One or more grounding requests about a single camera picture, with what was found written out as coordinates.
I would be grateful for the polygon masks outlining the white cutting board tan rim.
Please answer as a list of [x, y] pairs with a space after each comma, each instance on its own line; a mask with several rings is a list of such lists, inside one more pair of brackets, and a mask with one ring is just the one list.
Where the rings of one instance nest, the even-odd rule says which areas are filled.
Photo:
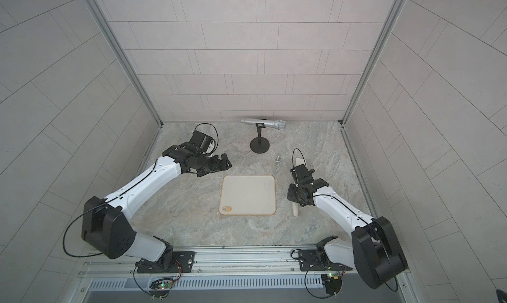
[[271, 216], [276, 213], [275, 178], [266, 176], [225, 176], [219, 213], [224, 216]]

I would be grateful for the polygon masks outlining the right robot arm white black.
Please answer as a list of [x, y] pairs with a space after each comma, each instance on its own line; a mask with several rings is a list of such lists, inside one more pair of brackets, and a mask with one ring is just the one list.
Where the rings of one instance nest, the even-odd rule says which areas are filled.
[[355, 270], [370, 288], [376, 289], [408, 268], [408, 262], [391, 222], [363, 213], [340, 197], [325, 180], [314, 179], [314, 170], [301, 164], [290, 170], [287, 199], [301, 207], [314, 206], [329, 215], [351, 237], [346, 246], [336, 236], [316, 245], [312, 261], [324, 269], [341, 265]]

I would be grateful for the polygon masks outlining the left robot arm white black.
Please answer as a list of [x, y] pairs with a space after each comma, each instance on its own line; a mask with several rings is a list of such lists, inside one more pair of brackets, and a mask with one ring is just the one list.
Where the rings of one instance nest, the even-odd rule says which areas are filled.
[[124, 187], [102, 199], [92, 197], [86, 202], [81, 238], [110, 259], [123, 255], [140, 258], [166, 271], [172, 266], [172, 245], [136, 232], [130, 220], [159, 189], [179, 175], [195, 171], [202, 177], [231, 167], [226, 154], [207, 156], [197, 148], [173, 145]]

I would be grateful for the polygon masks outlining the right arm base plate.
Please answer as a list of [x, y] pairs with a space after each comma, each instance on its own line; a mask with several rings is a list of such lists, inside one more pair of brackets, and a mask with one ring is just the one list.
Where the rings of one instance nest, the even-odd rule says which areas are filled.
[[291, 258], [296, 260], [302, 272], [307, 272], [310, 268], [313, 271], [343, 271], [344, 265], [340, 263], [326, 262], [321, 259], [316, 250], [294, 249]]

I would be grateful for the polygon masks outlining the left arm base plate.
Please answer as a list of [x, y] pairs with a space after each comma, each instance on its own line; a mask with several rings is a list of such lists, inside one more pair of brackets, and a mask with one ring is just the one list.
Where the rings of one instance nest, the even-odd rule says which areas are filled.
[[141, 259], [135, 264], [138, 273], [190, 273], [195, 260], [194, 251], [173, 251], [157, 262]]

